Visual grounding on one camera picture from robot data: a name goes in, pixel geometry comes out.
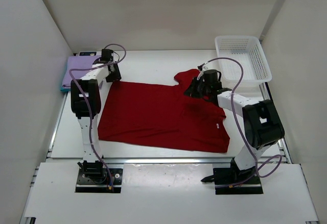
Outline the red t shirt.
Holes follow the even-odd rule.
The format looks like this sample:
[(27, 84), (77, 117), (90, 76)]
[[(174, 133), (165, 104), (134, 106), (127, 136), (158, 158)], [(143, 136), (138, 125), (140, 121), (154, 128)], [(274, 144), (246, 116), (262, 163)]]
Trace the red t shirt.
[(99, 139), (176, 150), (226, 153), (223, 109), (183, 93), (199, 74), (179, 72), (174, 86), (112, 83), (98, 125)]

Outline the teal t shirt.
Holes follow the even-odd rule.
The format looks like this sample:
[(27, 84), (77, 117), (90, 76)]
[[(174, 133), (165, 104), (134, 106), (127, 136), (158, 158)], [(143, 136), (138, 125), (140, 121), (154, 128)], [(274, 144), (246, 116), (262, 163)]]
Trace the teal t shirt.
[(61, 87), (60, 88), (60, 91), (61, 92), (70, 92), (71, 91), (71, 88), (70, 87)]

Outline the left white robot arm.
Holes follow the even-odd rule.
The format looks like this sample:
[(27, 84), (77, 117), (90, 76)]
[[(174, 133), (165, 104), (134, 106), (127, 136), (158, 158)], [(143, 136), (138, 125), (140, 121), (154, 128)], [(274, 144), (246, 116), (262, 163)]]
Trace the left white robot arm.
[(119, 60), (115, 51), (105, 48), (101, 55), (91, 62), (90, 67), (73, 67), (68, 70), (71, 81), (71, 110), (77, 117), (82, 132), (84, 156), (79, 167), (89, 173), (95, 183), (107, 178), (98, 137), (98, 115), (101, 112), (100, 86), (103, 82), (121, 79)]

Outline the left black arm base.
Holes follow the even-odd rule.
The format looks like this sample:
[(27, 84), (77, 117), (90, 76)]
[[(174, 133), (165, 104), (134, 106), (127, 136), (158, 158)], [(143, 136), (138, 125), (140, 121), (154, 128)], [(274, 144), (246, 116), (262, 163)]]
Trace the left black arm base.
[(80, 168), (76, 180), (76, 193), (121, 193), (123, 181), (123, 168), (110, 168), (113, 177), (113, 185), (104, 169), (102, 177), (94, 177), (86, 175)]

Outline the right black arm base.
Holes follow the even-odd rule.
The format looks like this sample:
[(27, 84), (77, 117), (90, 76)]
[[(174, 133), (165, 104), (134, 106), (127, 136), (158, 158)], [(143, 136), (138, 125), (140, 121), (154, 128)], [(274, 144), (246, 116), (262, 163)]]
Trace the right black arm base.
[(239, 170), (232, 160), (230, 167), (215, 167), (211, 176), (201, 179), (202, 183), (214, 183), (216, 195), (263, 194), (261, 180), (255, 167)]

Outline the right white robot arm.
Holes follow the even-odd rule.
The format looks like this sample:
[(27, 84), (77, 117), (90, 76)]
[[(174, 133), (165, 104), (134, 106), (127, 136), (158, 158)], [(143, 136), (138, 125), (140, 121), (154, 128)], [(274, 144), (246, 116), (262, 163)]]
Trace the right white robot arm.
[(255, 170), (262, 154), (276, 144), (285, 135), (274, 103), (269, 100), (258, 101), (236, 94), (232, 89), (223, 88), (221, 73), (210, 69), (194, 77), (184, 95), (201, 98), (217, 107), (233, 113), (238, 129), (237, 116), (243, 118), (241, 137), (245, 145), (231, 161), (229, 176), (235, 183), (241, 183), (248, 177), (248, 171)]

